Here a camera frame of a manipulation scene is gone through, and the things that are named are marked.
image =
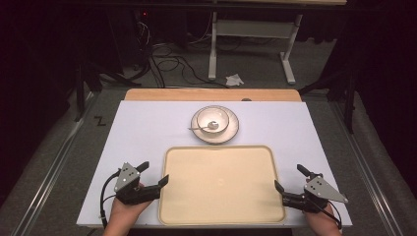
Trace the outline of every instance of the spoon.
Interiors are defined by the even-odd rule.
[[[206,127],[188,128],[188,129],[189,130],[203,130],[203,129],[206,129],[206,128],[209,128],[211,130],[215,130],[215,129],[218,128],[218,123],[215,122],[215,121],[211,121],[211,122],[208,122],[208,125]]]

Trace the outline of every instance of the crumpled paper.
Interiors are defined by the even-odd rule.
[[[242,85],[245,84],[240,79],[238,74],[230,76],[230,77],[226,77],[226,80],[227,80],[227,83],[226,83],[227,86],[240,86],[240,84]]]

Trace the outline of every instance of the bowl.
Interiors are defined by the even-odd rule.
[[[207,133],[219,133],[224,131],[229,125],[229,116],[227,112],[219,106],[208,106],[203,108],[197,116],[197,125],[207,127],[210,122],[216,122],[218,127],[216,129],[205,128],[202,131]]]

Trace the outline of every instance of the tray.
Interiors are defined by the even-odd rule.
[[[266,146],[173,147],[167,151],[159,220],[166,225],[277,223],[284,219]]]

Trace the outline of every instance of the white desk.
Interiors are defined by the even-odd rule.
[[[265,145],[271,148],[279,179],[287,192],[303,192],[305,177],[296,169],[303,164],[321,172],[335,188],[325,153],[304,102],[294,101],[122,101],[95,170],[77,224],[101,227],[99,196],[105,180],[123,162],[134,166],[149,161],[150,168],[142,174],[145,185],[156,184],[162,177],[165,152],[172,147],[204,146],[187,129],[194,113],[207,105],[222,105],[239,118],[238,134],[227,146]],[[113,195],[115,180],[110,182],[105,196]],[[111,200],[105,203],[107,215]],[[343,225],[352,222],[345,205],[335,204]],[[165,227],[158,220],[158,201],[144,211],[136,227]],[[228,227],[300,227],[306,226],[301,211],[287,208],[283,222],[273,225],[229,225]]]
[[[276,4],[300,4],[300,5],[345,5],[346,0],[228,0],[228,2],[254,2],[254,3],[276,3]],[[217,18],[217,13],[212,13],[211,24],[211,51],[208,63],[208,78],[215,80],[217,70],[216,42],[218,35],[231,36],[253,36],[253,37],[274,37],[286,38],[287,48],[280,52],[280,61],[284,69],[285,77],[290,85],[295,84],[294,74],[288,61],[295,37],[300,28],[303,16],[297,15],[294,22],[254,22],[254,21],[229,21]]]

